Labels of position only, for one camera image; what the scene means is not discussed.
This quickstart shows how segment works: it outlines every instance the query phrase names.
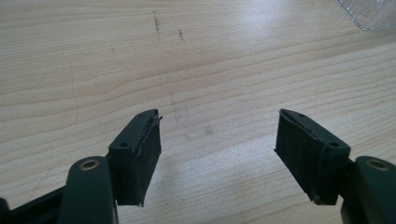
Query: wood grain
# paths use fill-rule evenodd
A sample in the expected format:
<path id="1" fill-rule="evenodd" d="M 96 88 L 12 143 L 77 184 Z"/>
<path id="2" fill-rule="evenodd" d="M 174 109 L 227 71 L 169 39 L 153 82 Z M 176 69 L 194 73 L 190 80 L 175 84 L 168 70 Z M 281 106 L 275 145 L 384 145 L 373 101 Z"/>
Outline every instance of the wood grain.
<path id="1" fill-rule="evenodd" d="M 341 223 L 273 148 L 304 113 L 396 163 L 396 33 L 332 0 L 0 1 L 0 196 L 64 184 L 137 113 L 159 108 L 163 154 L 120 223 Z"/>

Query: wooden table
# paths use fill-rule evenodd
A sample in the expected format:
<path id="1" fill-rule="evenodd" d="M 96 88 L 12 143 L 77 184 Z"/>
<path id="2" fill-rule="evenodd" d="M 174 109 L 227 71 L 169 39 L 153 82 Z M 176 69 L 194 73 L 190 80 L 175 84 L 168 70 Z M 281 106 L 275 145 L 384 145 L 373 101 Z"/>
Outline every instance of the wooden table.
<path id="1" fill-rule="evenodd" d="M 163 154 L 120 223 L 341 223 L 273 151 L 278 110 L 396 163 L 396 32 L 333 0 L 0 2 L 0 196 L 11 208 L 158 108 Z"/>

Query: clamp jaw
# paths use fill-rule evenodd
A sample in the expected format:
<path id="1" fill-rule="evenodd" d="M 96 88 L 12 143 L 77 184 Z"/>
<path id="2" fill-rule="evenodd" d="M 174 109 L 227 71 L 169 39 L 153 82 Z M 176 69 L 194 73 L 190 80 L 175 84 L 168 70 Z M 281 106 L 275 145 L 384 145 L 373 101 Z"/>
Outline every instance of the clamp jaw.
<path id="1" fill-rule="evenodd" d="M 0 223 L 118 223 L 117 205 L 144 205 L 161 154 L 158 110 L 135 116 L 105 157 L 74 163 L 66 185 L 14 210 L 0 199 Z"/>
<path id="2" fill-rule="evenodd" d="M 309 199 L 335 205 L 344 223 L 396 223 L 396 166 L 374 157 L 350 160 L 350 146 L 309 117 L 280 110 L 276 154 Z"/>

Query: clear plastic container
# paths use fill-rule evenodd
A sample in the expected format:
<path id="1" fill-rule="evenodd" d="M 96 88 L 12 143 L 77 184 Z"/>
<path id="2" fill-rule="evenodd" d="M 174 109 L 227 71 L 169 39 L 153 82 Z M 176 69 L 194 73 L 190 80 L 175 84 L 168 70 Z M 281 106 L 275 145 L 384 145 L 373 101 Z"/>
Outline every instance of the clear plastic container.
<path id="1" fill-rule="evenodd" d="M 362 30 L 396 27 L 396 0 L 335 0 Z"/>

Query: screw hole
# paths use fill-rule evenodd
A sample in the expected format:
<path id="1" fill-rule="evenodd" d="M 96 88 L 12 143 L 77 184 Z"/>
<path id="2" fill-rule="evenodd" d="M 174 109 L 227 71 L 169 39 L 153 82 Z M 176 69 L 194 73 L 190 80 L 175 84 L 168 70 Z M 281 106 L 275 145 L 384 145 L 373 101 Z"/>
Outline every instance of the screw hole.
<path id="1" fill-rule="evenodd" d="M 329 145 L 332 146 L 332 147 L 339 147 L 340 146 L 340 145 L 338 145 L 338 143 L 330 143 Z"/>
<path id="2" fill-rule="evenodd" d="M 83 171 L 89 171 L 98 166 L 99 163 L 100 162 L 97 160 L 84 161 L 79 165 L 79 169 Z"/>
<path id="3" fill-rule="evenodd" d="M 380 170 L 380 171 L 387 171 L 387 170 L 389 170 L 389 167 L 388 167 L 384 162 L 382 162 L 382 161 L 368 160 L 368 161 L 366 161 L 366 163 L 367 163 L 369 166 L 371 166 L 371 167 L 373 167 L 373 168 L 375 168 L 375 169 L 377 169 L 377 170 Z"/>
<path id="4" fill-rule="evenodd" d="M 128 143 L 126 143 L 126 142 L 121 142 L 121 143 L 120 143 L 120 147 L 128 147 Z"/>

